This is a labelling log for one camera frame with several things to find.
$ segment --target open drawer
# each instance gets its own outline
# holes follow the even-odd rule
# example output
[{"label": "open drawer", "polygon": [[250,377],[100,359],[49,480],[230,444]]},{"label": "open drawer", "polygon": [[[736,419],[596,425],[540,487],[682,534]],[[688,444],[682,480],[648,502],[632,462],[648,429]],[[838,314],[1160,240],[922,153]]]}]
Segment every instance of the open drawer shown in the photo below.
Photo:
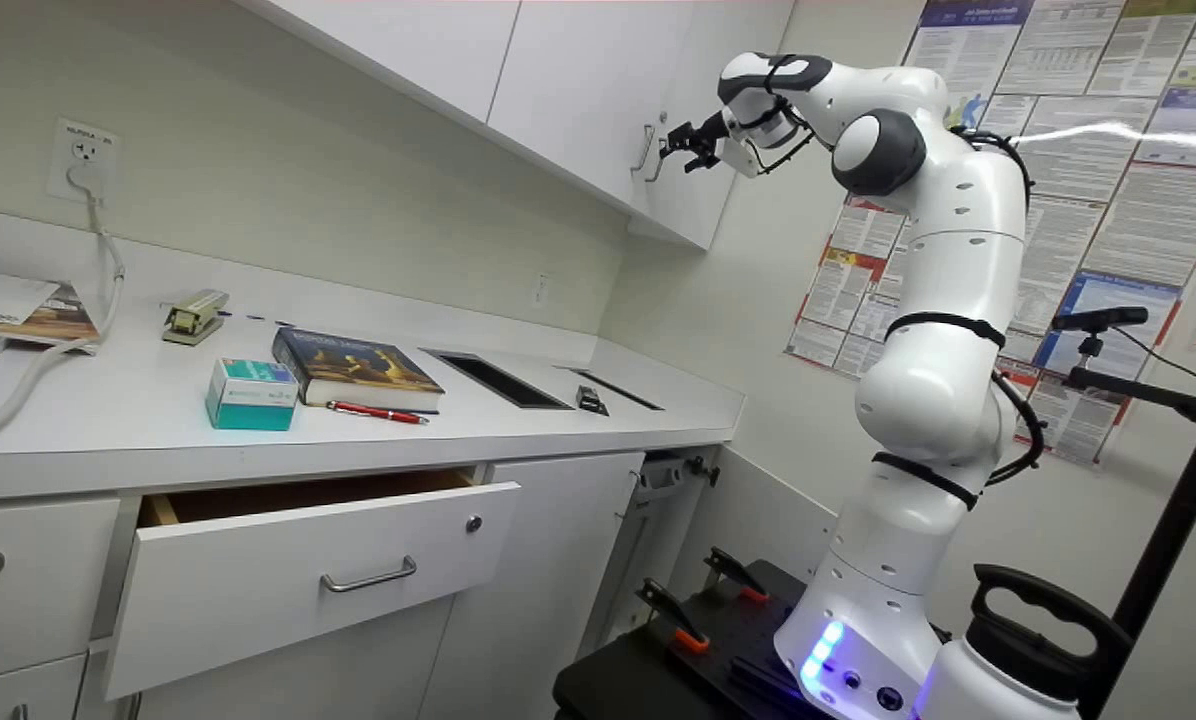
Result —
[{"label": "open drawer", "polygon": [[482,585],[512,506],[470,470],[146,495],[107,700]]}]

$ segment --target black joint ring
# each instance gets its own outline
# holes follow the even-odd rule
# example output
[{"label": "black joint ring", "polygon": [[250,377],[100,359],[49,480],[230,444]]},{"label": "black joint ring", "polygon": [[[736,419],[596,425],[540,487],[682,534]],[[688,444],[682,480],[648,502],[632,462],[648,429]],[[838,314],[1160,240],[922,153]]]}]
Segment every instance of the black joint ring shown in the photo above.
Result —
[{"label": "black joint ring", "polygon": [[980,502],[980,495],[973,495],[968,487],[960,487],[947,477],[933,470],[926,462],[915,462],[915,459],[905,459],[905,457],[891,457],[891,450],[877,450],[872,462],[898,468],[898,470],[954,495],[968,511],[973,511],[973,502]]},{"label": "black joint ring", "polygon": [[898,314],[886,323],[882,341],[894,332],[894,328],[909,328],[909,323],[954,323],[954,328],[968,328],[977,332],[980,341],[1005,347],[1005,332],[990,328],[987,320],[973,320],[973,314],[950,314],[950,313],[910,313],[910,314]]}]

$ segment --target small box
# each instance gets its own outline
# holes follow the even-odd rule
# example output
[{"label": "small box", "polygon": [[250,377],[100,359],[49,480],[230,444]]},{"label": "small box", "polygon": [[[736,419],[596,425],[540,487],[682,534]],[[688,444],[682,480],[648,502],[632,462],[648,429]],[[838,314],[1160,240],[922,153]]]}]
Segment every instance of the small box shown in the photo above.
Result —
[{"label": "small box", "polygon": [[272,359],[220,359],[207,379],[207,425],[246,432],[289,432],[298,379]]}]

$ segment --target white countertop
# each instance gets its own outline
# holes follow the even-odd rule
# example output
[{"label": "white countertop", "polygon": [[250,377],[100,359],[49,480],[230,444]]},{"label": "white countertop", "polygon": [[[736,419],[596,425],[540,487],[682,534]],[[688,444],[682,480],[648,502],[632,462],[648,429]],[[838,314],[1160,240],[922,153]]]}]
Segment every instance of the white countertop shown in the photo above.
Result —
[{"label": "white countertop", "polygon": [[[578,332],[145,243],[121,247],[127,283],[121,288],[116,328],[94,356],[76,356],[49,372],[29,407],[0,432],[0,498],[692,449],[724,444],[740,425],[733,393]],[[59,264],[76,269],[76,256],[91,261],[84,230],[0,216],[0,273],[59,274]],[[200,347],[165,345],[158,320],[168,298],[197,288],[228,288],[236,314]],[[406,347],[445,383],[438,415],[417,429],[298,407],[290,432],[215,432],[203,415],[210,365],[220,356],[272,356],[277,320]],[[648,410],[600,383],[607,415],[528,410],[425,347],[477,350],[562,404],[585,383],[573,368],[590,368],[665,410]],[[22,365],[22,350],[0,350],[0,395]]]}]

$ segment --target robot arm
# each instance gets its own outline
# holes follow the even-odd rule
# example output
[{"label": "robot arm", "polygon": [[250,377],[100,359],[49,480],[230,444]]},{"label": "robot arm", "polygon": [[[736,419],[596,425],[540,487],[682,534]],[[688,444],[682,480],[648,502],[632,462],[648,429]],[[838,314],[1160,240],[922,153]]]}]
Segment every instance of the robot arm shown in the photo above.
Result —
[{"label": "robot arm", "polygon": [[817,137],[852,197],[910,221],[898,320],[856,393],[856,415],[882,450],[775,633],[817,706],[909,712],[940,650],[922,591],[1017,429],[990,372],[1024,261],[1024,171],[995,145],[943,128],[943,79],[922,66],[745,51],[717,90],[724,110],[677,128],[665,153],[761,174]]}]

